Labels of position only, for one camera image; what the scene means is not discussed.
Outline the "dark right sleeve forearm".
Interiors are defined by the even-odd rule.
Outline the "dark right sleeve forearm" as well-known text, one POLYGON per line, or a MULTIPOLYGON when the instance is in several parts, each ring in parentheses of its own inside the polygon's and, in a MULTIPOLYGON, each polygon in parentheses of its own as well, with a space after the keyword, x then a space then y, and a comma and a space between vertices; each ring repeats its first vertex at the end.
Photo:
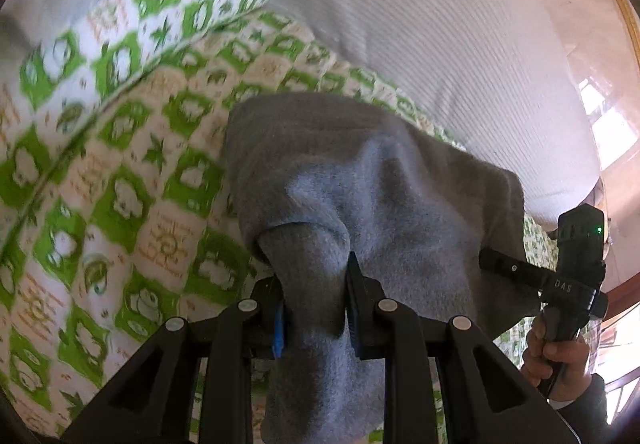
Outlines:
POLYGON ((573 401, 549 401, 577 434, 582 443, 609 443, 611 427, 606 418, 606 396, 604 380, 592 375, 590 386, 573 401))

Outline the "person's right hand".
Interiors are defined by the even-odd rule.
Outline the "person's right hand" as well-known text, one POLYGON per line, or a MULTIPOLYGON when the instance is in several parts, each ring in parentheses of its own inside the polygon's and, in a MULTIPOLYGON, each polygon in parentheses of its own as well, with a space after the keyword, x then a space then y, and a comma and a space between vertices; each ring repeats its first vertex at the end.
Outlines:
POLYGON ((549 395, 550 400, 575 401, 587 391, 592 380, 587 369, 590 349, 582 336, 576 340, 548 342, 544 316, 539 314, 526 336, 526 342, 521 373, 533 386, 550 379, 554 365, 562 368, 549 395))

